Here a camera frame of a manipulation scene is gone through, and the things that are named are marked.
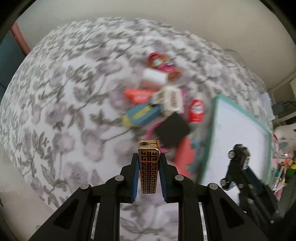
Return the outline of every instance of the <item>pink object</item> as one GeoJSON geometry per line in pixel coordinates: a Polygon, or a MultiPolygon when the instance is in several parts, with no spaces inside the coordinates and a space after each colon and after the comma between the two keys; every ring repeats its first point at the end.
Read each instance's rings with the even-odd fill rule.
{"type": "Polygon", "coordinates": [[[174,164],[178,170],[178,173],[190,177],[190,172],[187,169],[187,165],[194,162],[196,150],[191,148],[191,140],[188,137],[183,138],[176,150],[174,164]]]}
{"type": "Polygon", "coordinates": [[[20,32],[20,29],[15,22],[12,27],[11,27],[11,34],[14,37],[14,39],[17,41],[18,45],[21,47],[22,51],[24,52],[25,55],[28,55],[30,52],[30,49],[24,40],[24,37],[22,33],[20,32]]]}
{"type": "MultiPolygon", "coordinates": [[[[158,127],[162,122],[155,124],[155,125],[154,125],[154,126],[153,126],[153,127],[147,132],[147,134],[146,134],[146,139],[147,139],[147,140],[150,139],[150,137],[152,136],[152,134],[153,134],[153,132],[154,132],[154,129],[155,129],[156,127],[158,127]]],[[[166,148],[164,148],[164,147],[160,147],[159,149],[160,149],[160,152],[162,152],[162,153],[168,153],[168,152],[170,152],[170,150],[168,150],[168,149],[166,149],[166,148]]]]}
{"type": "Polygon", "coordinates": [[[131,100],[133,104],[145,104],[155,92],[154,90],[126,89],[124,94],[125,98],[131,100]]]}
{"type": "Polygon", "coordinates": [[[278,190],[277,192],[274,193],[274,195],[276,196],[276,199],[278,201],[281,199],[282,192],[283,192],[283,189],[281,188],[280,190],[278,190]]]}
{"type": "Polygon", "coordinates": [[[153,52],[148,56],[148,67],[168,73],[170,81],[182,76],[182,73],[170,60],[170,57],[158,52],[153,52]]]}

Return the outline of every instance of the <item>bed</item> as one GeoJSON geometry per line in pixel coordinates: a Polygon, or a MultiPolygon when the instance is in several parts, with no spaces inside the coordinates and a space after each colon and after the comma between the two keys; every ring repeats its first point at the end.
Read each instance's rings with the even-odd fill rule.
{"type": "MultiPolygon", "coordinates": [[[[262,80],[214,43],[145,19],[97,18],[59,26],[13,76],[0,105],[0,142],[27,183],[53,210],[81,184],[100,185],[120,173],[138,140],[157,122],[131,129],[123,91],[137,88],[151,52],[169,54],[183,71],[174,82],[188,103],[202,92],[207,136],[210,101],[223,94],[268,126],[262,80]]],[[[174,151],[168,153],[169,161],[174,151]]],[[[178,208],[161,190],[121,206],[121,240],[177,240],[178,208]]]]}

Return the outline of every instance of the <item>black device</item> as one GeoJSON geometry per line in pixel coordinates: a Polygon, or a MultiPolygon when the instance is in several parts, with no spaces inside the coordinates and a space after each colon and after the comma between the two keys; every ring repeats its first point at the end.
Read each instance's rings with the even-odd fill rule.
{"type": "Polygon", "coordinates": [[[294,116],[294,117],[292,117],[292,118],[286,120],[285,123],[286,123],[286,125],[291,125],[291,124],[296,123],[296,116],[294,116]]]}
{"type": "MultiPolygon", "coordinates": [[[[236,145],[230,154],[229,169],[222,182],[225,189],[229,189],[232,182],[239,186],[240,206],[217,184],[202,186],[179,175],[177,169],[167,163],[165,154],[160,154],[159,175],[164,200],[179,203],[178,241],[204,240],[199,202],[209,241],[295,240],[291,227],[296,224],[296,204],[282,219],[287,223],[279,230],[281,220],[276,217],[274,197],[249,173],[252,171],[247,166],[250,156],[247,148],[236,145]],[[248,198],[254,201],[252,205],[245,204],[248,198]]],[[[118,241],[120,203],[133,203],[136,198],[138,159],[138,154],[134,153],[131,164],[103,185],[78,188],[29,241],[90,241],[97,203],[100,206],[94,241],[118,241]]]]}
{"type": "Polygon", "coordinates": [[[166,148],[178,146],[179,142],[190,133],[190,127],[176,112],[166,118],[154,132],[166,148]]]}
{"type": "Polygon", "coordinates": [[[271,106],[274,115],[278,115],[284,111],[284,102],[281,101],[271,106]]]}

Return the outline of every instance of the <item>red can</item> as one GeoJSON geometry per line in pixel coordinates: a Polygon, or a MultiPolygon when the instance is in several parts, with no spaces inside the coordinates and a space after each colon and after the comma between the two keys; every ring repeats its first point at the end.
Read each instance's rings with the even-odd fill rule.
{"type": "Polygon", "coordinates": [[[201,123],[204,117],[204,104],[200,99],[195,99],[192,101],[189,111],[189,121],[201,123]]]}

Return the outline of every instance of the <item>toy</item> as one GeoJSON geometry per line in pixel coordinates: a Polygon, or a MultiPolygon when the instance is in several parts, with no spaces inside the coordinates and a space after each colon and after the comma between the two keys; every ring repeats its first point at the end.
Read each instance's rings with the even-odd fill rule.
{"type": "Polygon", "coordinates": [[[170,115],[154,130],[164,147],[178,146],[179,142],[190,133],[188,124],[176,112],[170,115]]]}
{"type": "Polygon", "coordinates": [[[160,114],[160,106],[149,103],[138,104],[129,109],[122,117],[122,125],[128,127],[141,127],[152,121],[160,114]]]}
{"type": "Polygon", "coordinates": [[[142,90],[142,89],[126,89],[124,91],[125,98],[132,101],[133,104],[144,104],[149,101],[149,98],[154,90],[142,90]]]}
{"type": "Polygon", "coordinates": [[[182,92],[179,88],[167,85],[151,96],[152,104],[160,104],[161,112],[168,117],[174,112],[184,113],[182,92]]]}
{"type": "Polygon", "coordinates": [[[191,148],[190,138],[183,138],[176,150],[173,161],[179,174],[185,177],[190,177],[188,166],[194,162],[195,154],[195,149],[191,148]]]}
{"type": "Polygon", "coordinates": [[[174,81],[182,76],[182,73],[170,60],[169,56],[157,52],[153,52],[148,56],[148,67],[168,73],[169,81],[174,81]]]}
{"type": "Polygon", "coordinates": [[[157,69],[146,68],[142,74],[143,88],[159,90],[168,83],[168,73],[162,72],[157,69]]]}

